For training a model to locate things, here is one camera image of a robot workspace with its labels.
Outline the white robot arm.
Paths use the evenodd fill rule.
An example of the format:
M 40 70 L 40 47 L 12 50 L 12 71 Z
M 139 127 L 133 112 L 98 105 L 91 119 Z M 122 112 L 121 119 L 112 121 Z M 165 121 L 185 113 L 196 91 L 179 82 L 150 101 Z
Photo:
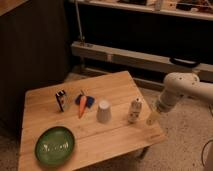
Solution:
M 184 97 L 189 96 L 213 105 L 213 83 L 201 82 L 195 73 L 173 72 L 165 76 L 164 89 L 146 120 L 152 125 L 162 113 L 171 111 Z

